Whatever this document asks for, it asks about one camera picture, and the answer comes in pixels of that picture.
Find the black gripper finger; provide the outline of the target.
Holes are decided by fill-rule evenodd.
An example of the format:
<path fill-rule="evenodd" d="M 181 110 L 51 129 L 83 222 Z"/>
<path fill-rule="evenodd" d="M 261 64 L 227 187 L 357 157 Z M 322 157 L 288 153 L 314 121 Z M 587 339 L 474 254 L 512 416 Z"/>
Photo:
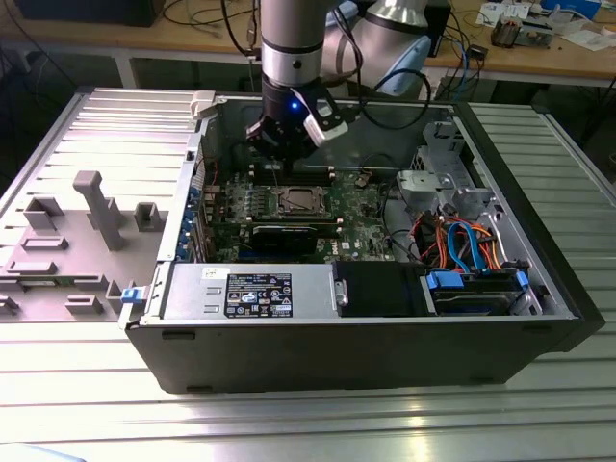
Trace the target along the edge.
<path fill-rule="evenodd" d="M 268 160 L 285 161 L 285 131 L 270 117 L 261 117 L 246 128 L 246 141 L 261 156 Z"/>

